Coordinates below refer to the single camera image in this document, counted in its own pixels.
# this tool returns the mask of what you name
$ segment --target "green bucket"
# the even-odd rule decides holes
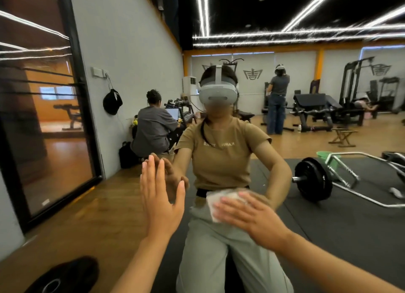
[[[330,152],[330,151],[318,151],[316,153],[316,155],[318,156],[318,158],[322,162],[326,162],[329,154],[331,154],[331,153],[333,153],[333,152]],[[339,166],[339,163],[336,160],[332,160],[331,162],[329,162],[329,166],[332,167],[336,171],[337,167]]]

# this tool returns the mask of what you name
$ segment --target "glass door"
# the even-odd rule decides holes
[[[0,0],[0,167],[23,231],[101,180],[70,7]]]

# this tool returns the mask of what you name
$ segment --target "gray t-shirt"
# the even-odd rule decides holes
[[[177,126],[178,121],[163,108],[149,106],[141,109],[136,137],[131,143],[132,151],[139,157],[166,152],[169,148],[167,134]]]
[[[287,94],[287,87],[289,83],[289,75],[275,76],[270,81],[270,84],[273,85],[271,92],[274,94],[281,94],[285,96]]]

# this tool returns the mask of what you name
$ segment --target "black belt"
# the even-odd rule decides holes
[[[206,198],[207,192],[213,192],[213,190],[205,190],[203,188],[197,188],[197,197]]]

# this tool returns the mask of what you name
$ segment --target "laptop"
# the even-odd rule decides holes
[[[175,119],[179,120],[179,109],[166,109],[167,112]]]

